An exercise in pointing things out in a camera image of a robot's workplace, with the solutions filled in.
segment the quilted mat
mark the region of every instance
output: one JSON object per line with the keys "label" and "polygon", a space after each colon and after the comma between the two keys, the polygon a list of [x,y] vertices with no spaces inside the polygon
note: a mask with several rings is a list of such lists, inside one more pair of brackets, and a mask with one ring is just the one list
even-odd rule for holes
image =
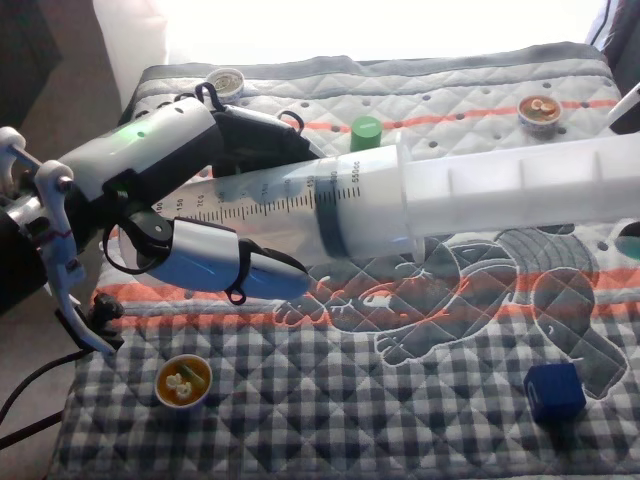
{"label": "quilted mat", "polygon": [[[190,92],[214,67],[147,70],[126,118]],[[536,143],[517,125],[532,93],[562,102],[553,141],[606,135],[619,99],[591,47],[464,59],[345,57],[240,67],[247,108],[293,110],[327,155],[349,125],[402,129],[417,159]],[[426,260],[314,266],[292,302],[148,287],[105,265],[126,315],[114,356],[78,362],[50,478],[498,478],[640,474],[640,273],[617,224],[427,238]],[[118,260],[117,242],[111,251]],[[209,359],[203,408],[153,395],[159,366]],[[532,421],[532,365],[572,362],[587,397],[562,428]]]}

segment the syringe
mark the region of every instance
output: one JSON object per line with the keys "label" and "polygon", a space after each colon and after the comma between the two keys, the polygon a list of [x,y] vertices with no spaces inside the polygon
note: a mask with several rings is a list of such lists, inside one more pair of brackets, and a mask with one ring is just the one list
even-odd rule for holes
{"label": "syringe", "polygon": [[640,134],[413,161],[396,145],[182,187],[156,205],[305,265],[412,253],[425,236],[633,217]]}

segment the robotic arm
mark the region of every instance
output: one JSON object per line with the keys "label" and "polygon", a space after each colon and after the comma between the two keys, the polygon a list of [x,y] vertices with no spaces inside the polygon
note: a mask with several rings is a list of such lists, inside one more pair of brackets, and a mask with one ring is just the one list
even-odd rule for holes
{"label": "robotic arm", "polygon": [[[115,351],[121,340],[87,325],[69,294],[84,279],[77,253],[100,229],[107,258],[127,273],[147,272],[197,291],[225,291],[238,305],[247,296],[302,295],[310,280],[292,257],[240,239],[233,230],[165,219],[151,208],[208,165],[220,176],[321,156],[288,124],[216,103],[212,113],[196,99],[177,101],[43,164],[24,150],[18,132],[0,129],[0,313],[48,281],[58,316],[76,343]],[[19,185],[11,176],[16,160],[31,171]],[[127,262],[137,268],[108,256],[106,242],[116,225],[138,252]]]}

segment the printed number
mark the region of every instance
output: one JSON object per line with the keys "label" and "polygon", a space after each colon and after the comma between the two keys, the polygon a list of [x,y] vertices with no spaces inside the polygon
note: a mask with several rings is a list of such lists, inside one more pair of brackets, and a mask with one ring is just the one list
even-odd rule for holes
{"label": "printed number", "polygon": [[351,171],[351,182],[358,183],[360,181],[360,162],[353,162],[353,170]]}

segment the blue cube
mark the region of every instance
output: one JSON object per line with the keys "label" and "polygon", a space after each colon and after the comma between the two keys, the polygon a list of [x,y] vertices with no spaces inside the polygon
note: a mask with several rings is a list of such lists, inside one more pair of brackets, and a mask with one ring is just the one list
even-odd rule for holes
{"label": "blue cube", "polygon": [[557,423],[574,418],[587,404],[573,363],[535,365],[524,377],[533,419]]}

